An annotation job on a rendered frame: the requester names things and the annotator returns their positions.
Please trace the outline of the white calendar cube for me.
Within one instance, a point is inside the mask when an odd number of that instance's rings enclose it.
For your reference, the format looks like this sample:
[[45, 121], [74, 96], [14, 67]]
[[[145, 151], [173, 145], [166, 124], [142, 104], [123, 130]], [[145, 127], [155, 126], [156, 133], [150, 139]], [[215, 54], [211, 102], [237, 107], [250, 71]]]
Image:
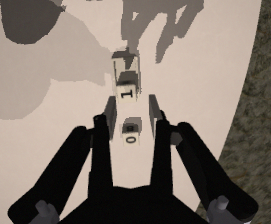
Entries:
[[119, 104], [137, 102], [135, 80], [118, 81], [116, 89]]
[[124, 147], [139, 146], [139, 130], [138, 125], [122, 126], [122, 138]]

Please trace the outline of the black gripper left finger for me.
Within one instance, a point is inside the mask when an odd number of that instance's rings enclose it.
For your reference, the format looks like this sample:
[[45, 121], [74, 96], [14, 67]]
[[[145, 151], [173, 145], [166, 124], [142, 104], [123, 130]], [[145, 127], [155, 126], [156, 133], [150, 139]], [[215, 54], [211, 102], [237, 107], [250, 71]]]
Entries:
[[93, 117], [94, 127], [75, 127], [35, 185], [11, 205], [13, 224], [57, 224], [91, 148], [85, 224], [114, 224], [110, 143], [116, 119], [116, 96], [109, 96], [104, 113]]

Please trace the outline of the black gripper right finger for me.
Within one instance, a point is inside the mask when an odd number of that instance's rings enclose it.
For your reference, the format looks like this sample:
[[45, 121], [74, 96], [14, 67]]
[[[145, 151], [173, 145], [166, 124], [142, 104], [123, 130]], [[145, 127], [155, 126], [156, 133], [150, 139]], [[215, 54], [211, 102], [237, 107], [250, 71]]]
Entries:
[[191, 124], [171, 125], [155, 94], [149, 94], [149, 117], [155, 143], [145, 224], [174, 224], [171, 145], [176, 146], [207, 221], [250, 224], [258, 203], [230, 180]]

